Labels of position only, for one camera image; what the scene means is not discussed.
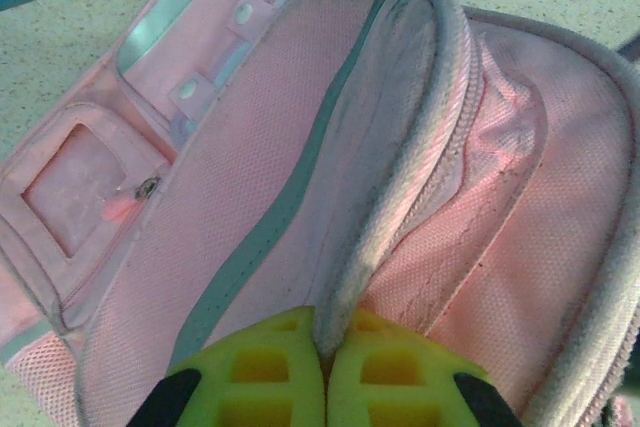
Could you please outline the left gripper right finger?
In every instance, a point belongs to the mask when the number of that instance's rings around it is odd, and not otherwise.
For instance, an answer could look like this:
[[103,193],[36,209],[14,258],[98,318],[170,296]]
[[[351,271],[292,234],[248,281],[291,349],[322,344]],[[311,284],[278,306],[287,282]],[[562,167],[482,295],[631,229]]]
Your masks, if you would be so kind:
[[518,426],[487,372],[445,346],[365,310],[336,351],[329,426]]

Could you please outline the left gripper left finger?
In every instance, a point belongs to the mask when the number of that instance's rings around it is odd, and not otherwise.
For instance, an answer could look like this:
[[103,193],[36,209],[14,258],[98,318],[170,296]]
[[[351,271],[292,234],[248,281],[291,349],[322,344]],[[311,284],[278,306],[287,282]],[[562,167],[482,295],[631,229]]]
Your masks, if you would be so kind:
[[297,307],[234,332],[181,361],[130,426],[312,427],[326,420],[311,340],[314,309]]

